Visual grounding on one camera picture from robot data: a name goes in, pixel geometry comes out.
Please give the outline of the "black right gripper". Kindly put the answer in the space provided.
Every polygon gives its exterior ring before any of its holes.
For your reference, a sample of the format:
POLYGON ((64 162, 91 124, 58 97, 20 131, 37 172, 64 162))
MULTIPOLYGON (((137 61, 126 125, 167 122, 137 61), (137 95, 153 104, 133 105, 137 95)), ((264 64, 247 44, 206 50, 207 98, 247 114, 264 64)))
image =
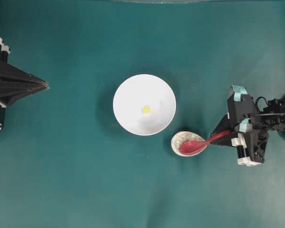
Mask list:
POLYGON ((213 145, 236 147, 239 165, 260 165, 265 162, 264 154, 268 133, 261 129, 259 110, 253 98, 243 86, 233 85, 227 100, 228 114, 225 114, 212 131, 213 136, 229 130, 234 133, 211 142, 213 145))

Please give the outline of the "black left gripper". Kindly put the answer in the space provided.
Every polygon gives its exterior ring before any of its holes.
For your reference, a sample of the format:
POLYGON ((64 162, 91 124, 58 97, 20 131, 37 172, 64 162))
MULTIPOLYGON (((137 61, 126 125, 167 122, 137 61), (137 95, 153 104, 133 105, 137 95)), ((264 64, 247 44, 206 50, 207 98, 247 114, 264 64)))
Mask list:
POLYGON ((7 63, 9 46, 0 38, 0 78, 23 82, 0 82, 0 131, 4 126, 6 106, 28 95, 49 88, 48 83, 7 63))

